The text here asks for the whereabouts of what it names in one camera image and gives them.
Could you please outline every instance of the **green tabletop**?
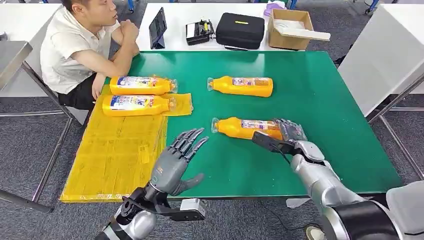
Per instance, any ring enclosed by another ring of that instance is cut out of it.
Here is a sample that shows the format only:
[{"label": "green tabletop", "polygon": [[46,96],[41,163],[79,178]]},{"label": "green tabletop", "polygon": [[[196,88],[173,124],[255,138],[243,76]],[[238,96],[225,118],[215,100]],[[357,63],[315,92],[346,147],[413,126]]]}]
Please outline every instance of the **green tabletop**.
[{"label": "green tabletop", "polygon": [[[183,179],[204,173],[203,182],[179,197],[305,196],[290,166],[250,140],[211,133],[213,117],[247,120],[284,118],[303,126],[333,169],[360,194],[386,192],[401,181],[326,52],[152,51],[135,57],[129,76],[177,79],[191,93],[194,110],[169,117],[167,143],[182,131],[204,127],[209,141]],[[207,78],[268,77],[271,97],[207,91]]]}]

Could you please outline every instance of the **black hair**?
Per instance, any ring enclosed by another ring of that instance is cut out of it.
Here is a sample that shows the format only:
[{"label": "black hair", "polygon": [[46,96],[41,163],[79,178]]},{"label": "black hair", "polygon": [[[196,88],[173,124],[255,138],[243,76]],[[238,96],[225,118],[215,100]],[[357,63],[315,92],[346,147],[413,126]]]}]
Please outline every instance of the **black hair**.
[{"label": "black hair", "polygon": [[83,4],[86,5],[88,0],[61,0],[62,1],[62,5],[69,11],[69,12],[73,12],[72,10],[72,4],[73,3],[79,3],[79,4]]}]

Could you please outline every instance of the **orange bottle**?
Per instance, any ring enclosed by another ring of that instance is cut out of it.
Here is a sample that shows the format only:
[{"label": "orange bottle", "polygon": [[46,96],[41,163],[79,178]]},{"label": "orange bottle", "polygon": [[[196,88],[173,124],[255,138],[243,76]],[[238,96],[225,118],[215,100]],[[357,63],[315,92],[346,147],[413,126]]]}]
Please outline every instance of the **orange bottle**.
[{"label": "orange bottle", "polygon": [[155,95],[108,95],[103,100],[103,112],[110,117],[158,115],[176,106],[173,98]]},{"label": "orange bottle", "polygon": [[210,77],[207,79],[207,89],[224,94],[269,97],[273,93],[273,80],[269,77]]},{"label": "orange bottle", "polygon": [[119,76],[110,79],[110,91],[116,95],[162,95],[176,93],[177,80],[161,77]]},{"label": "orange bottle", "polygon": [[268,134],[270,137],[282,140],[280,128],[275,121],[241,120],[237,117],[221,119],[214,117],[211,126],[212,133],[223,133],[232,138],[252,139],[256,131]]}]

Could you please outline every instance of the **black case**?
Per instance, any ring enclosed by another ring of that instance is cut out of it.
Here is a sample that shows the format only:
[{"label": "black case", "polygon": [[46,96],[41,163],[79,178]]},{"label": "black case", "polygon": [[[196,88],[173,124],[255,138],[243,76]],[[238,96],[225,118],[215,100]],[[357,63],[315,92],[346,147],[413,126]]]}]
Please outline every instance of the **black case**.
[{"label": "black case", "polygon": [[265,21],[261,17],[224,13],[216,27],[216,42],[243,49],[258,49],[264,38]]}]

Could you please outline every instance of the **robotic thumb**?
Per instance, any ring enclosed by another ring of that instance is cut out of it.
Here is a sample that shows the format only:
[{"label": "robotic thumb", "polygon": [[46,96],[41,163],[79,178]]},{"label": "robotic thumb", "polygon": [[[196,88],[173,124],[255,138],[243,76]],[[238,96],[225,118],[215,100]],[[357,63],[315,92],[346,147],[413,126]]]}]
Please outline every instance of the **robotic thumb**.
[{"label": "robotic thumb", "polygon": [[202,180],[205,175],[203,173],[197,174],[195,177],[190,178],[188,180],[180,180],[178,186],[176,186],[175,190],[169,193],[172,196],[180,195],[182,192],[184,192],[187,189],[191,189],[195,186],[197,186]]}]

